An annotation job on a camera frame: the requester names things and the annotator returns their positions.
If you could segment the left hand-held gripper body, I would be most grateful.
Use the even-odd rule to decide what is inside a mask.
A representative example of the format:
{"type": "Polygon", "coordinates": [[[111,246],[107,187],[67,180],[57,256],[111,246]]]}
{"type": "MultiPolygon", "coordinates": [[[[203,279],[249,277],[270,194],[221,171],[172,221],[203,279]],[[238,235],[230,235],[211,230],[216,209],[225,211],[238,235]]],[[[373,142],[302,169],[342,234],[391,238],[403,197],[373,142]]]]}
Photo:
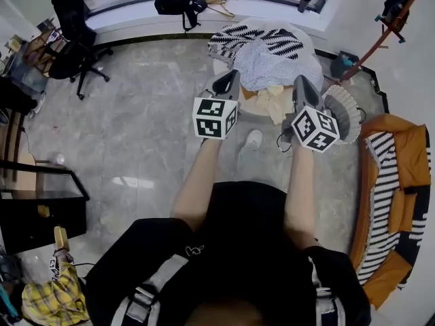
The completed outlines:
{"type": "Polygon", "coordinates": [[[239,100],[227,93],[211,93],[207,85],[194,99],[192,121],[194,133],[205,139],[224,140],[238,120],[239,100]]]}

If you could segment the cream yellow garment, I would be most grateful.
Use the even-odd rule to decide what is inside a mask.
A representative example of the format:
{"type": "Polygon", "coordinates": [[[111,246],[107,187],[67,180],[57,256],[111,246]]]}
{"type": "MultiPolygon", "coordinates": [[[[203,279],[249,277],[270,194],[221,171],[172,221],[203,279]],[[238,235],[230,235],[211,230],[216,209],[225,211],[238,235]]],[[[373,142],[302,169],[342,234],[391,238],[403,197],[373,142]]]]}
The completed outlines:
{"type": "Polygon", "coordinates": [[[293,85],[272,85],[257,93],[256,105],[265,110],[274,125],[281,124],[287,114],[295,113],[293,85]]]}

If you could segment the light blue checked shirt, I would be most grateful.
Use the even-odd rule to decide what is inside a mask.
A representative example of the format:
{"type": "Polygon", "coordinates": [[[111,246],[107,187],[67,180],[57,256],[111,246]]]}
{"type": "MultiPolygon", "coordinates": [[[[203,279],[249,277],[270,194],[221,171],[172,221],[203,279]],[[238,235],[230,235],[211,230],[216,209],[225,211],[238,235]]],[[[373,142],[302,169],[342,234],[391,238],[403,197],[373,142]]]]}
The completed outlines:
{"type": "Polygon", "coordinates": [[[305,62],[271,54],[265,43],[256,41],[237,52],[233,68],[241,75],[241,85],[253,92],[274,85],[290,86],[299,75],[321,90],[324,82],[321,65],[312,56],[307,59],[305,62]]]}

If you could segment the white woven laundry basket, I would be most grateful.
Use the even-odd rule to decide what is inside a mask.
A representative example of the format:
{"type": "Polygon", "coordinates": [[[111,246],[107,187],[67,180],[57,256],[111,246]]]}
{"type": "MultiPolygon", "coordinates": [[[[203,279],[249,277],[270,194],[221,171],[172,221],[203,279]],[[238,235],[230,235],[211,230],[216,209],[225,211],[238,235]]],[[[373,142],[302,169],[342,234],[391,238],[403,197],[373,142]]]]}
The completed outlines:
{"type": "Polygon", "coordinates": [[[354,143],[361,132],[361,115],[354,97],[342,86],[332,85],[322,95],[326,108],[338,125],[337,145],[354,143]]]}

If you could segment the person's right forearm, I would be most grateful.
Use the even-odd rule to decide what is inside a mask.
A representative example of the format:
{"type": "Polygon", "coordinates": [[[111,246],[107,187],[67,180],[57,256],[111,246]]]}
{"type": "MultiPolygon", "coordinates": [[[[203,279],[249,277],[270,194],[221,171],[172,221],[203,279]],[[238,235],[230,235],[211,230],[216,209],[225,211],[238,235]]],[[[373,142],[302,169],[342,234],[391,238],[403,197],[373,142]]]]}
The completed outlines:
{"type": "Polygon", "coordinates": [[[315,203],[313,152],[293,139],[290,181],[285,199],[284,228],[301,250],[317,246],[315,239],[315,203]]]}

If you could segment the person's left forearm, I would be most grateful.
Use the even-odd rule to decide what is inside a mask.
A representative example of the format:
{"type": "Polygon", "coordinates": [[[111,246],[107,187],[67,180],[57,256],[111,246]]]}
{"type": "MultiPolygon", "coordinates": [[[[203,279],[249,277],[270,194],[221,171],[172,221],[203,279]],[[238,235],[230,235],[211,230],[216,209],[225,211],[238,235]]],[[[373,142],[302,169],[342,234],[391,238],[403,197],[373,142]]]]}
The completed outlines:
{"type": "Polygon", "coordinates": [[[171,216],[185,221],[193,231],[199,229],[207,215],[222,142],[204,140],[174,199],[171,216]]]}

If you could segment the round white wooden table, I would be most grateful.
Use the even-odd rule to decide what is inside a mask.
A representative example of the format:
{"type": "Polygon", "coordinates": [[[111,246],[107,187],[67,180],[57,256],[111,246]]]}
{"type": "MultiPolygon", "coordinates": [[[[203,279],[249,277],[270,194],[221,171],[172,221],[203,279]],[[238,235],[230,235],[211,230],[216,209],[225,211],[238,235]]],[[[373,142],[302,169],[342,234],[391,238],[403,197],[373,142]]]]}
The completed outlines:
{"type": "MultiPolygon", "coordinates": [[[[260,19],[260,18],[246,18],[238,23],[235,23],[235,25],[238,25],[238,24],[247,24],[250,27],[264,29],[264,30],[285,29],[285,30],[293,33],[298,38],[298,40],[304,44],[304,50],[300,53],[299,58],[297,60],[307,62],[308,61],[307,57],[312,56],[320,64],[320,62],[315,54],[315,48],[314,48],[314,45],[313,45],[311,38],[304,31],[295,27],[293,24],[290,24],[289,22],[266,20],[266,19],[260,19]]],[[[216,73],[219,73],[220,71],[223,71],[224,69],[229,69],[229,70],[234,69],[233,65],[232,66],[227,65],[225,62],[222,62],[218,59],[214,59],[214,61],[215,61],[215,72],[216,73]]],[[[265,110],[257,107],[257,105],[256,105],[258,91],[255,91],[255,92],[249,91],[241,85],[240,94],[239,94],[239,102],[241,104],[241,111],[244,113],[248,113],[250,115],[255,115],[255,116],[259,116],[261,118],[264,118],[268,122],[273,122],[272,119],[268,116],[268,113],[265,110]]]]}

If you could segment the black storage bin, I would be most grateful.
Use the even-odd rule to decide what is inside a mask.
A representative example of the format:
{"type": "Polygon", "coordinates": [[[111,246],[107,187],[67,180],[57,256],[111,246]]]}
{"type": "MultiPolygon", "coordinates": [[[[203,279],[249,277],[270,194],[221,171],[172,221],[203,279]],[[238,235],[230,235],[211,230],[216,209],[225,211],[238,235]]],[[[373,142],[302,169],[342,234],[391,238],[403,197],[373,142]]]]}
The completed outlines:
{"type": "Polygon", "coordinates": [[[340,51],[338,56],[330,64],[331,75],[336,79],[340,79],[344,73],[352,68],[359,60],[359,57],[354,54],[340,51]]]}

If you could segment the person's right white shoe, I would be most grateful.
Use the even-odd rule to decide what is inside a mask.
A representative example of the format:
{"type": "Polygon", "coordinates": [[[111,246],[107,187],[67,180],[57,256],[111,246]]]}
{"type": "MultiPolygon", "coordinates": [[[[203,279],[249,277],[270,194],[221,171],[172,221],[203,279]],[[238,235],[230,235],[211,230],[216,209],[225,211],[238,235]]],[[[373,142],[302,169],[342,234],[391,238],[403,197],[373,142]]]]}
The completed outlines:
{"type": "Polygon", "coordinates": [[[252,130],[247,135],[245,145],[243,147],[248,149],[248,150],[255,151],[261,146],[262,140],[263,140],[262,131],[258,130],[258,129],[252,130]]]}

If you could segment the black white striped blanket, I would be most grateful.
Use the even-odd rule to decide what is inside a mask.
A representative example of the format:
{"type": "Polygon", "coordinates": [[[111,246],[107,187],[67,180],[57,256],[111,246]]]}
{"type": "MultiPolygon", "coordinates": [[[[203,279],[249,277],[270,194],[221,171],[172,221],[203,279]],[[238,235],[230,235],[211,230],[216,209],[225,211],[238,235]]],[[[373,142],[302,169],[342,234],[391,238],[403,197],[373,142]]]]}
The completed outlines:
{"type": "Polygon", "coordinates": [[[365,138],[370,157],[378,168],[375,184],[369,188],[369,227],[368,239],[361,262],[356,268],[358,280],[364,285],[380,268],[388,253],[394,249],[411,250],[412,255],[419,252],[428,212],[416,215],[412,220],[410,232],[389,233],[388,217],[392,210],[394,192],[400,189],[394,135],[391,132],[378,132],[365,138]]]}

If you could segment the orange sofa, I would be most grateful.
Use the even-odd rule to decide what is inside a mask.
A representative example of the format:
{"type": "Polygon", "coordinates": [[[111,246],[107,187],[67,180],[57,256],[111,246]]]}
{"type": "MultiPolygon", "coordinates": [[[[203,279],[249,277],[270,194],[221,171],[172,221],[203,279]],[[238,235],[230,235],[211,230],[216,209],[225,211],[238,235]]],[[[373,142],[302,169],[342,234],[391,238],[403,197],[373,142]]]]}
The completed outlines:
{"type": "MultiPolygon", "coordinates": [[[[362,154],[360,208],[350,253],[355,271],[362,260],[368,239],[369,188],[375,184],[378,174],[374,158],[370,157],[370,152],[366,148],[365,138],[378,132],[391,132],[394,135],[398,165],[400,189],[394,192],[392,210],[388,217],[389,233],[396,230],[399,233],[410,232],[412,220],[416,215],[429,210],[431,155],[430,137],[426,126],[418,126],[391,114],[380,115],[363,124],[360,133],[362,154]]],[[[364,285],[361,285],[372,306],[380,308],[393,291],[404,288],[418,254],[412,255],[408,248],[394,249],[388,253],[380,268],[364,285]]]]}

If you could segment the wooden coat rack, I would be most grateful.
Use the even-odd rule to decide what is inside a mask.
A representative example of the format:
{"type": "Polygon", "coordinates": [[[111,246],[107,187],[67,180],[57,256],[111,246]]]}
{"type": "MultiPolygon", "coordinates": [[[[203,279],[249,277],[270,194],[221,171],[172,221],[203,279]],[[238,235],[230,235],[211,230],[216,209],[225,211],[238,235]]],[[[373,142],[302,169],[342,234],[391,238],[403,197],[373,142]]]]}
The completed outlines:
{"type": "Polygon", "coordinates": [[[360,58],[360,60],[352,66],[348,71],[344,73],[344,75],[338,79],[338,83],[343,83],[351,79],[361,68],[362,65],[380,48],[384,47],[384,41],[389,37],[390,34],[394,34],[398,38],[398,43],[403,44],[406,42],[406,39],[402,36],[401,31],[404,28],[407,19],[409,17],[410,8],[414,4],[416,0],[408,0],[407,4],[403,7],[400,14],[395,18],[392,23],[388,23],[384,17],[382,17],[382,13],[378,14],[375,18],[375,22],[380,22],[381,36],[378,40],[371,46],[371,48],[360,58]]]}

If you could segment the person's black shirt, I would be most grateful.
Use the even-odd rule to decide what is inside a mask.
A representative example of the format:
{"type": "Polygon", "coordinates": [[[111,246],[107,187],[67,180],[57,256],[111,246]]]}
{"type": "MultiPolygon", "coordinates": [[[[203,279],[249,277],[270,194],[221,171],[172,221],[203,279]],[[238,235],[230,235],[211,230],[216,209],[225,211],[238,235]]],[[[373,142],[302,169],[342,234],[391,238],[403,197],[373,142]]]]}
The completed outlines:
{"type": "Polygon", "coordinates": [[[93,326],[185,326],[201,304],[247,302],[266,326],[369,326],[349,257],[298,249],[283,225],[285,193],[216,183],[205,221],[138,219],[86,278],[93,326]]]}

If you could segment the black office chair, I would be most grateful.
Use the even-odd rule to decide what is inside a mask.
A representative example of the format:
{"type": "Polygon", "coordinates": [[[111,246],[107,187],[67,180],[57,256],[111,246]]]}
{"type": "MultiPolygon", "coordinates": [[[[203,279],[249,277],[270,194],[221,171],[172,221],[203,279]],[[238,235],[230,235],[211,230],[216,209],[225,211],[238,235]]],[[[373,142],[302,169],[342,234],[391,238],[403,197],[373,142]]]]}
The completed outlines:
{"type": "Polygon", "coordinates": [[[51,79],[69,79],[71,83],[78,81],[77,97],[82,100],[82,86],[88,73],[102,77],[105,82],[110,80],[94,65],[105,55],[111,56],[113,50],[94,46],[97,33],[86,24],[89,9],[84,0],[51,0],[51,3],[66,44],[59,51],[47,46],[46,51],[54,57],[48,75],[51,79]]]}

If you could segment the cluttered wooden shelf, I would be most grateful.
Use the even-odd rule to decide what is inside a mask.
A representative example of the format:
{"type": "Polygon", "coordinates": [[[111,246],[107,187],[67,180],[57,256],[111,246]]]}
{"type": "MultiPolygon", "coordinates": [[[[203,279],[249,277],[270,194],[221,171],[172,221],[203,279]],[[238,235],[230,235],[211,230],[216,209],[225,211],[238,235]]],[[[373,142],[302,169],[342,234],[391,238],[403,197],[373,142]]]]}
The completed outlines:
{"type": "Polygon", "coordinates": [[[1,75],[17,85],[25,94],[36,96],[45,91],[48,72],[54,62],[54,52],[60,52],[66,40],[53,19],[38,25],[41,33],[23,41],[17,52],[6,58],[1,75]]]}

